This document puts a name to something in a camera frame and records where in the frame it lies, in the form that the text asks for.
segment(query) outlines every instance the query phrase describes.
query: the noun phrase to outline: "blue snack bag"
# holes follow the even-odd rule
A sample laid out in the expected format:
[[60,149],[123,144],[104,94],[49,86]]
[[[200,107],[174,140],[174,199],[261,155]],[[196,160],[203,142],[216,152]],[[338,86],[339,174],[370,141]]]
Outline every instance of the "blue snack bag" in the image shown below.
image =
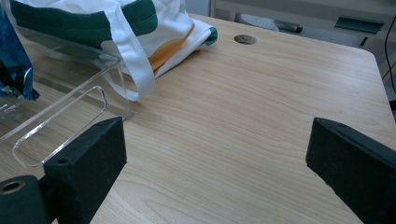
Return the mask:
[[35,101],[33,66],[0,5],[0,96]]

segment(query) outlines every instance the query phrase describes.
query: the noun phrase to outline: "white tote bag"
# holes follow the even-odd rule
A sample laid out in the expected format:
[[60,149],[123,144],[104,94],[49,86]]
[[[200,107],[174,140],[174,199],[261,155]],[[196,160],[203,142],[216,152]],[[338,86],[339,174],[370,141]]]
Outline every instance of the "white tote bag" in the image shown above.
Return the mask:
[[154,79],[194,50],[213,44],[217,30],[189,17],[184,0],[2,0],[14,24],[102,49],[122,58],[139,100]]

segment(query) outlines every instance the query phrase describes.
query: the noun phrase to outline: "clear plastic tray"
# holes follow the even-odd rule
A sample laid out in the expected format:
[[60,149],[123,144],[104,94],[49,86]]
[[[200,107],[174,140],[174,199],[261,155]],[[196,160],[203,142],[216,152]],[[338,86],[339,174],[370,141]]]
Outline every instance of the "clear plastic tray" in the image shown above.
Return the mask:
[[119,58],[29,30],[19,37],[40,97],[0,98],[0,181],[42,176],[42,163],[92,124],[131,115]]

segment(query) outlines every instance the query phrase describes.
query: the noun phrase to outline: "bag handle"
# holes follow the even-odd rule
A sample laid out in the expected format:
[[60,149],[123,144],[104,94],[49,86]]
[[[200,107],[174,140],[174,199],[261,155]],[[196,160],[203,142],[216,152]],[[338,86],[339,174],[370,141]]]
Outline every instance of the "bag handle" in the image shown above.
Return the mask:
[[151,64],[134,31],[125,19],[121,5],[116,4],[114,7],[106,8],[105,14],[110,23],[111,37],[137,88],[137,92],[126,90],[127,99],[137,101],[154,86],[154,73]]

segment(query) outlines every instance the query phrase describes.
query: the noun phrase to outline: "white wall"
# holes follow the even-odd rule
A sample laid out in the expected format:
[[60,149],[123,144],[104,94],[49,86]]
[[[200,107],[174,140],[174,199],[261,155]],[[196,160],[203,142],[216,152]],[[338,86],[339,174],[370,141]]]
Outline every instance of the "white wall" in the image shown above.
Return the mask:
[[187,12],[209,16],[210,14],[210,0],[186,0]]

